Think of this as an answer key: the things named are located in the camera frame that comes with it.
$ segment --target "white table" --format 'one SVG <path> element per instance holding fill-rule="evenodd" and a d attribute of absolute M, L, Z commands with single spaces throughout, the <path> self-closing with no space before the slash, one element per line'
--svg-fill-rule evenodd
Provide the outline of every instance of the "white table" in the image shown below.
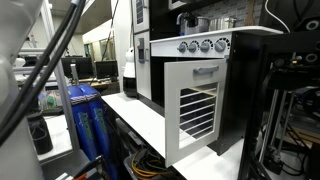
<path fill-rule="evenodd" d="M 67 153 L 72 150 L 70 134 L 64 115 L 56 117 L 45 117 L 49 129 L 53 149 L 48 153 L 38 155 L 39 161 Z"/>
<path fill-rule="evenodd" d="M 134 129 L 149 145 L 165 158 L 165 119 L 137 99 L 124 93 L 102 99 Z M 204 147 L 175 163 L 173 167 L 186 179 L 235 180 L 238 177 L 243 140 L 223 155 Z"/>

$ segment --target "desk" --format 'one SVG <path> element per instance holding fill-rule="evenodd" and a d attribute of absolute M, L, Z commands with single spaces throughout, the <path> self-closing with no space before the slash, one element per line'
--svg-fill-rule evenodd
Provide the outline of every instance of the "desk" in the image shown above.
<path fill-rule="evenodd" d="M 124 93 L 103 96 L 102 99 L 137 132 L 150 146 L 165 158 L 165 118 L 137 99 Z M 238 177 L 243 140 L 218 156 L 208 147 L 192 153 L 173 167 L 186 179 L 235 180 Z"/>
<path fill-rule="evenodd" d="M 45 120 L 49 129 L 53 149 L 45 154 L 38 155 L 39 161 L 53 159 L 59 155 L 67 154 L 72 150 L 65 116 L 45 117 Z"/>

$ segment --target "control panel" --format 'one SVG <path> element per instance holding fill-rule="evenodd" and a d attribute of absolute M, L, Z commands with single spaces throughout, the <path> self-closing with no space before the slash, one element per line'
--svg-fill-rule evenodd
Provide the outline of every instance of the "control panel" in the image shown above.
<path fill-rule="evenodd" d="M 225 58 L 230 53 L 231 33 L 197 34 L 151 43 L 152 56 Z"/>

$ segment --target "oven knob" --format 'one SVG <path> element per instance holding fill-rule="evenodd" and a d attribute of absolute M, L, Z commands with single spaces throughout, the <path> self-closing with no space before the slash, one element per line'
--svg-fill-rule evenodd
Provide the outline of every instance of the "oven knob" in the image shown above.
<path fill-rule="evenodd" d="M 216 42 L 216 43 L 214 44 L 214 49 L 215 49 L 217 52 L 223 52 L 223 51 L 226 49 L 226 43 L 223 42 L 223 41 Z"/>
<path fill-rule="evenodd" d="M 196 52 L 196 50 L 197 50 L 197 45 L 194 44 L 194 43 L 191 43 L 191 44 L 189 45 L 189 51 L 190 51 L 190 52 Z"/>
<path fill-rule="evenodd" d="M 179 52 L 183 53 L 186 51 L 186 45 L 184 44 L 180 44 L 180 46 L 177 48 L 179 50 Z"/>
<path fill-rule="evenodd" d="M 210 44 L 209 43 L 206 43 L 206 42 L 203 42 L 200 46 L 200 50 L 202 52 L 208 52 L 210 49 Z"/>

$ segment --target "white countertop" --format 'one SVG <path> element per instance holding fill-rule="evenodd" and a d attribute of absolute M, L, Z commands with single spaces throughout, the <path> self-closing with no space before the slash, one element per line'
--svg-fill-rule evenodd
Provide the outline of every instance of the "white countertop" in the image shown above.
<path fill-rule="evenodd" d="M 72 150 L 70 134 L 67 121 L 64 115 L 55 117 L 45 117 L 49 129 L 53 149 L 48 153 L 38 155 L 39 161 L 43 161 L 53 156 Z"/>
<path fill-rule="evenodd" d="M 283 34 L 282 31 L 263 27 L 263 26 L 244 26 L 244 27 L 223 29 L 223 30 L 218 30 L 218 31 L 210 31 L 210 32 L 204 32 L 204 33 L 191 34 L 191 35 L 186 35 L 186 36 L 178 36 L 178 37 L 172 37 L 172 38 L 159 39 L 159 40 L 155 40 L 155 41 L 150 41 L 150 43 L 152 44 L 152 43 L 158 43 L 158 42 L 173 41 L 173 40 L 184 39 L 187 37 L 199 37 L 199 36 L 206 36 L 206 35 L 228 33 L 228 32 L 233 32 L 233 31 L 247 32 L 247 33 L 256 34 L 256 35 Z"/>
<path fill-rule="evenodd" d="M 124 93 L 102 99 L 159 154 L 165 157 L 165 119 L 137 99 Z M 218 156 L 208 147 L 192 153 L 173 167 L 186 179 L 235 180 L 238 177 L 243 140 Z"/>

